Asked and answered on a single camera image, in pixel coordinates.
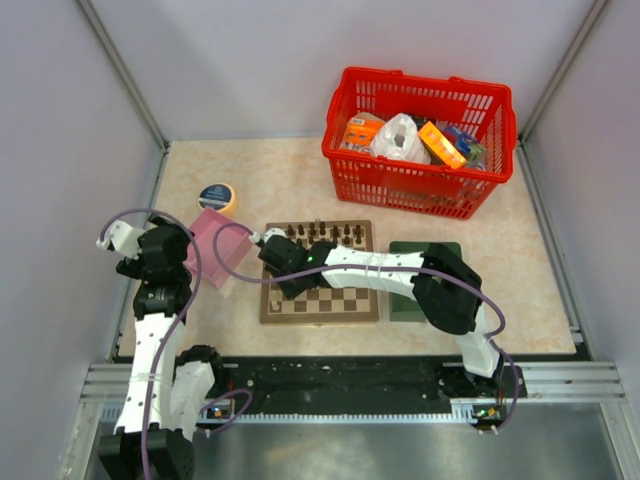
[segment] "blue label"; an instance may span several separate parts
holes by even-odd
[[[231,202],[231,190],[225,185],[211,185],[205,188],[200,194],[198,203],[202,208],[210,207],[220,210]]]

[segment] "round container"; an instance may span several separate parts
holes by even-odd
[[[205,188],[198,196],[200,208],[213,208],[223,215],[233,215],[236,209],[236,192],[226,183],[214,183]]]

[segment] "green board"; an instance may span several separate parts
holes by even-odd
[[[462,248],[455,242],[438,242],[449,247],[453,253],[462,258]],[[391,242],[389,253],[424,252],[431,245],[430,242]],[[392,322],[425,322],[424,313],[418,302],[397,293],[389,294],[390,319]]]

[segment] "white plastic bag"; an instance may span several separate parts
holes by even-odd
[[[416,122],[404,113],[399,113],[378,130],[371,142],[371,154],[391,160],[431,163],[431,157],[418,137]]]

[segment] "orange box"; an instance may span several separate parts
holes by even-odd
[[[418,132],[430,153],[442,160],[454,170],[467,163],[467,159],[454,147],[447,137],[431,122],[427,122]]]
[[[371,154],[371,142],[383,126],[384,120],[375,115],[366,112],[359,113],[347,123],[347,129],[340,143],[340,150]]]

